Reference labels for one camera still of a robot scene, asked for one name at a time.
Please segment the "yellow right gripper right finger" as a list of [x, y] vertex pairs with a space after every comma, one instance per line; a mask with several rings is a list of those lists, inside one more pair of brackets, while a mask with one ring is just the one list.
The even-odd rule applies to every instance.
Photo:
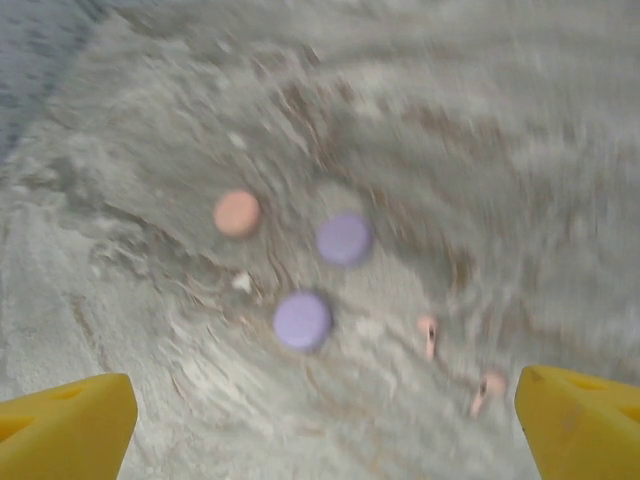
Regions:
[[515, 410], [543, 480], [639, 480], [637, 386], [528, 366]]

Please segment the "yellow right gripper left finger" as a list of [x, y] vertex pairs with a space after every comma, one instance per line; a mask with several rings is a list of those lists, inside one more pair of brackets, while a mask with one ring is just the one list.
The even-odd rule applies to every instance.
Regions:
[[129, 377], [109, 373], [1, 403], [2, 480], [115, 480], [138, 418]]

